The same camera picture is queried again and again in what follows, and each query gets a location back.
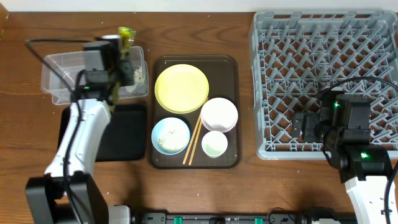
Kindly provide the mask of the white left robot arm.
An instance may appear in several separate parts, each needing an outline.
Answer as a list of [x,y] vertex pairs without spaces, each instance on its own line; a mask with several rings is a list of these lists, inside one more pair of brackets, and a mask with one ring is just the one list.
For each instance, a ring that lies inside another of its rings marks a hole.
[[35,223],[131,223],[127,205],[107,205],[93,171],[101,138],[119,100],[133,85],[131,43],[121,35],[83,42],[84,69],[71,86],[70,118],[56,156],[42,177],[31,177],[25,195]]

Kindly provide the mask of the green snack wrapper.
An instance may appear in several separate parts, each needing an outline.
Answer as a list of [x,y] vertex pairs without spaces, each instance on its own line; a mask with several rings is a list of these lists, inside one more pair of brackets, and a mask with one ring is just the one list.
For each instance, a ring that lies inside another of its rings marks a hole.
[[[116,39],[120,39],[122,43],[126,44],[130,43],[130,40],[133,39],[136,35],[136,31],[128,28],[128,27],[119,27],[118,29],[118,37]],[[119,101],[119,89],[121,87],[121,82],[118,80],[117,73],[115,72],[114,65],[112,62],[111,73],[110,73],[110,84],[108,85],[108,96],[107,102],[111,105],[115,105]]]

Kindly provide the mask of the rice pile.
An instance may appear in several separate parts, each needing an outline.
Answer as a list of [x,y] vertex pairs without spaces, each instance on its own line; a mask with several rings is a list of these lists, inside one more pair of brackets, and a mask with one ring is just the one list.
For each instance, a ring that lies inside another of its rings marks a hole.
[[158,138],[158,145],[167,154],[177,153],[185,148],[187,135],[184,131],[163,131]]

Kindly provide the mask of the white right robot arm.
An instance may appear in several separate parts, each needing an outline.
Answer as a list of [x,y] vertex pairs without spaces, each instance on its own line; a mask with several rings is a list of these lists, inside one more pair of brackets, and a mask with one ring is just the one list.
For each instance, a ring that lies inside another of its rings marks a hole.
[[370,143],[368,106],[337,106],[322,113],[296,112],[293,135],[322,144],[322,153],[338,170],[358,223],[397,223],[394,177],[387,150]]

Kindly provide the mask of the light blue bowl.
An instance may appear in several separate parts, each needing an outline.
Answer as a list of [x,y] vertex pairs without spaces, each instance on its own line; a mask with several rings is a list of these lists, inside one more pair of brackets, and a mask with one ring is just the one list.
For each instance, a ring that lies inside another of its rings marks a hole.
[[173,153],[173,154],[167,154],[166,152],[164,152],[163,150],[161,150],[161,148],[158,145],[158,138],[160,136],[160,134],[163,131],[174,131],[174,130],[181,130],[184,131],[187,135],[187,141],[186,141],[186,145],[185,148],[188,146],[188,143],[190,142],[190,129],[187,126],[187,124],[179,119],[179,118],[174,118],[174,117],[169,117],[169,118],[164,118],[162,120],[160,120],[152,129],[152,133],[151,133],[151,141],[152,141],[152,145],[155,148],[156,151],[160,152],[161,154],[167,155],[167,156],[171,156],[171,155],[175,155],[178,154],[180,152],[182,152],[183,150],[177,152],[177,153]]

